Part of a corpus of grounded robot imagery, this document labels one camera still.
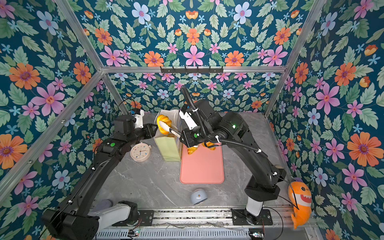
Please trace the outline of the striped yellow bread roll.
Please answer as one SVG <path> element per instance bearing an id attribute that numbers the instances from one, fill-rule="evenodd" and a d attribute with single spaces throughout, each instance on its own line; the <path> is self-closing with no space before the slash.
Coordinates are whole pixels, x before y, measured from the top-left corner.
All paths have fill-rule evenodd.
<path id="1" fill-rule="evenodd" d="M 158 130 L 163 135 L 168 135 L 172 127 L 172 121 L 165 115 L 158 115 L 156 119 Z"/>

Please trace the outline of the orange croissant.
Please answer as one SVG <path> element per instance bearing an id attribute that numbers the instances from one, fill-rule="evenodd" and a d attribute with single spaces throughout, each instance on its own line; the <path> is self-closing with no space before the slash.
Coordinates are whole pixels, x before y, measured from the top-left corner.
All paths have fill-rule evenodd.
<path id="1" fill-rule="evenodd" d="M 214 143 L 211 143 L 211 142 L 203 142 L 202 146 L 209 149 L 209 150 L 212 150 L 212 151 L 214 151 L 216 149 L 216 145 Z"/>

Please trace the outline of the green painted paper bag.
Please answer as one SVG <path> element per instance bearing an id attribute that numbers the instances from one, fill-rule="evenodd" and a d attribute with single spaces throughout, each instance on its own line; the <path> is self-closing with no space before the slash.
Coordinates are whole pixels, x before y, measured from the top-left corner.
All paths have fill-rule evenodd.
<path id="1" fill-rule="evenodd" d="M 182 122 L 179 116 L 179 112 L 180 110 L 161 110 L 158 115 L 165 115 L 169 117 L 169 119 L 172 121 L 171 128 L 181 133 Z M 160 133 L 159 130 L 157 130 L 155 135 L 155 143 L 166 162 L 181 161 L 183 147 L 182 143 L 180 142 L 180 138 L 177 138 L 171 133 L 169 133 L 168 135 L 163 135 Z"/>

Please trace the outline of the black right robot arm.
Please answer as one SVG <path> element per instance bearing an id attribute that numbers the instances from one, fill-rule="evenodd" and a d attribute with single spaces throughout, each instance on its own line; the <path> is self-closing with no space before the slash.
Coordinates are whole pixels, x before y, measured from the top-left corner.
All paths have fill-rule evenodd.
<path id="1" fill-rule="evenodd" d="M 194 102 L 188 89 L 181 88 L 186 104 L 180 116 L 187 124 L 181 132 L 181 142 L 187 147 L 198 144 L 213 147 L 227 145 L 234 151 L 252 173 L 245 188 L 248 196 L 246 213 L 258 217 L 263 203 L 279 197 L 278 183 L 286 177 L 284 168 L 273 165 L 268 155 L 259 147 L 249 125 L 235 112 L 221 116 L 205 99 Z"/>

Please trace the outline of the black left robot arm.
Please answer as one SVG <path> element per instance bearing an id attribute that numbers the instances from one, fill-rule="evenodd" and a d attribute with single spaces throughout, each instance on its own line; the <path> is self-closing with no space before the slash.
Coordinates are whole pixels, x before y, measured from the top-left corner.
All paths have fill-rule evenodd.
<path id="1" fill-rule="evenodd" d="M 151 139 L 158 129 L 148 123 L 136 127 L 138 120 L 130 115 L 115 119 L 115 131 L 95 150 L 93 163 L 71 193 L 55 209 L 42 216 L 47 231 L 60 240 L 92 240 L 97 233 L 117 222 L 138 220 L 137 204 L 120 203 L 104 212 L 90 214 L 93 201 L 104 182 L 133 145 Z"/>

